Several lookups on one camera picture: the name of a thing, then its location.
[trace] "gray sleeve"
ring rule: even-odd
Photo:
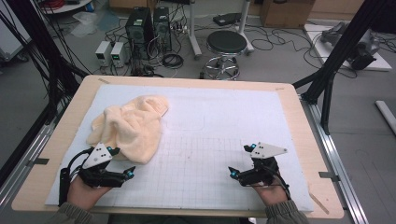
[[[299,212],[293,200],[284,203],[277,203],[265,208],[268,220],[267,224],[306,224],[308,218]]]
[[[63,203],[58,212],[46,224],[87,224],[91,222],[91,219],[91,213],[71,203]]]

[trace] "gray floor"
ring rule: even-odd
[[[59,19],[61,22],[72,21],[72,14],[66,13]],[[114,27],[114,22],[110,22],[114,21],[113,14],[104,9],[99,10],[98,14],[99,29],[94,35],[83,38],[72,35],[65,37],[70,48],[95,74],[100,72],[93,53],[104,40],[105,31]],[[202,17],[196,23],[216,27],[211,22],[211,17]],[[260,20],[249,18],[247,23],[259,25]],[[62,25],[65,28],[73,26],[76,24]],[[288,31],[304,35],[300,30]],[[205,38],[210,32],[212,30],[196,32],[203,51],[200,60],[194,60],[187,35],[182,35],[179,40],[180,55],[184,58],[183,67],[177,70],[161,67],[156,73],[165,77],[198,78],[205,62],[213,56],[205,48]],[[262,31],[247,26],[249,40],[263,38],[259,32]],[[297,49],[308,47],[307,42],[296,35],[282,33],[281,36],[286,40],[293,40]],[[270,47],[268,43],[260,40],[254,41],[254,44],[262,49]],[[293,83],[317,71],[317,68],[304,60],[304,53],[305,50],[296,52],[291,43],[274,46],[271,50],[256,49],[249,56],[238,57],[241,76],[237,80]],[[396,67],[395,54],[384,50],[380,54],[392,67]],[[318,59],[309,56],[306,59],[315,66],[320,66]],[[0,68],[0,71],[2,166],[44,108],[48,98],[41,78],[31,62],[12,62]],[[349,76],[354,75],[344,69],[342,72]],[[375,100],[384,100],[396,114],[395,73],[395,69],[389,72],[359,71],[357,78],[337,75],[334,81],[330,132],[370,223],[396,222],[396,137],[375,106]],[[301,87],[297,92],[303,93],[306,89],[307,86]],[[1,212],[0,223],[42,223],[49,216],[50,213],[16,212],[10,208],[9,203]],[[106,215],[96,216],[95,222],[106,223]],[[311,222],[351,223],[351,219],[346,213],[340,220],[312,219]]]

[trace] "brown box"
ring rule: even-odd
[[[110,7],[117,9],[128,9],[134,7],[149,7],[152,11],[154,10],[157,1],[156,0],[109,0]]]
[[[288,0],[283,4],[264,0],[260,19],[264,27],[303,29],[315,0]]]

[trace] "stool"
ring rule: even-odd
[[[242,54],[247,48],[246,39],[233,31],[216,31],[206,40],[207,48],[219,55],[205,64],[205,73],[213,79],[236,80],[239,66],[235,56]]]

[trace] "towel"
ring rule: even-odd
[[[87,143],[119,147],[120,154],[130,161],[146,164],[157,151],[161,118],[168,107],[168,101],[161,95],[139,96],[126,105],[110,106],[93,120]]]

